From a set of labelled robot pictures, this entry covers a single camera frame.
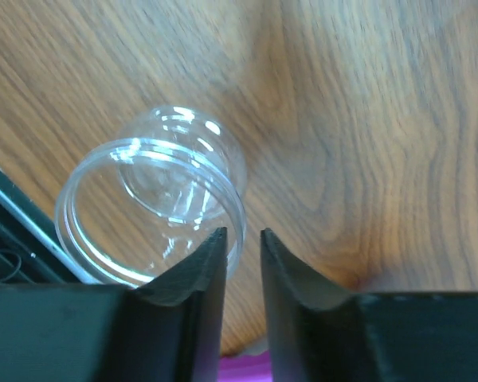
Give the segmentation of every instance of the wood surface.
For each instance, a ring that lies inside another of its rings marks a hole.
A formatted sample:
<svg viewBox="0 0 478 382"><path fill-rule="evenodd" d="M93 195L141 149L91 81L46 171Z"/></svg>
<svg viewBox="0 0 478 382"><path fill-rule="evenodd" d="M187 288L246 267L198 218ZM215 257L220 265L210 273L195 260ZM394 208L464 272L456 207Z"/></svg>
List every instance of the wood surface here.
<svg viewBox="0 0 478 382"><path fill-rule="evenodd" d="M0 167L50 216L167 103L247 158L224 352L264 332L266 226L347 287L478 290L478 1L0 0Z"/></svg>

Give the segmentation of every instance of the glass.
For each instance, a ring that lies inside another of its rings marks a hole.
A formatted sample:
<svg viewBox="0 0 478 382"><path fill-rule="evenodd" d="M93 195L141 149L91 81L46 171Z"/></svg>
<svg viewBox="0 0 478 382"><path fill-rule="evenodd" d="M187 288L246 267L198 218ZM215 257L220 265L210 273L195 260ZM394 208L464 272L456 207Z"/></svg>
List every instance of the glass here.
<svg viewBox="0 0 478 382"><path fill-rule="evenodd" d="M57 235L97 282L137 287L228 228L228 276L245 242L246 165L217 120L159 107L94 149L57 198Z"/></svg>

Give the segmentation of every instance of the purple object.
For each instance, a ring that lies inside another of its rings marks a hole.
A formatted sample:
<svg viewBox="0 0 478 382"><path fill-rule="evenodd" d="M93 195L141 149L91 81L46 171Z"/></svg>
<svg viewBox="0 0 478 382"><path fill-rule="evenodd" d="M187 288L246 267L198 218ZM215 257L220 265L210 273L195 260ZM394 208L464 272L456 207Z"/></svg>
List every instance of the purple object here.
<svg viewBox="0 0 478 382"><path fill-rule="evenodd" d="M220 359L218 382L272 382L269 352Z"/></svg>

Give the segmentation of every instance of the transparent cup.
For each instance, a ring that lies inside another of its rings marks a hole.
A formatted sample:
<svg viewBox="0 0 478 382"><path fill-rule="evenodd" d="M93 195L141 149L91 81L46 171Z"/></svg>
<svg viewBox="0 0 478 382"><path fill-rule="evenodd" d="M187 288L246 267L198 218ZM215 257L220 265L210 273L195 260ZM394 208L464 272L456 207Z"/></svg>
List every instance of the transparent cup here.
<svg viewBox="0 0 478 382"><path fill-rule="evenodd" d="M91 151L57 198L62 247L92 281L138 287L228 230L228 276L241 257L241 147L216 119L158 107Z"/></svg>

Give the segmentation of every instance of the glass jar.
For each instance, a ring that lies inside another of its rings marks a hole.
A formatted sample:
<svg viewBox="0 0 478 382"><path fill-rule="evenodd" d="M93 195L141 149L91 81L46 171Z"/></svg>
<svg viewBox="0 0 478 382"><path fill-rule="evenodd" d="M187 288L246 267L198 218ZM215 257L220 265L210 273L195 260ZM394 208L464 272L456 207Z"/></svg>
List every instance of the glass jar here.
<svg viewBox="0 0 478 382"><path fill-rule="evenodd" d="M216 119L159 107L73 171L57 198L57 235L92 281L137 287L227 227L230 277L245 242L246 178L237 140Z"/></svg>

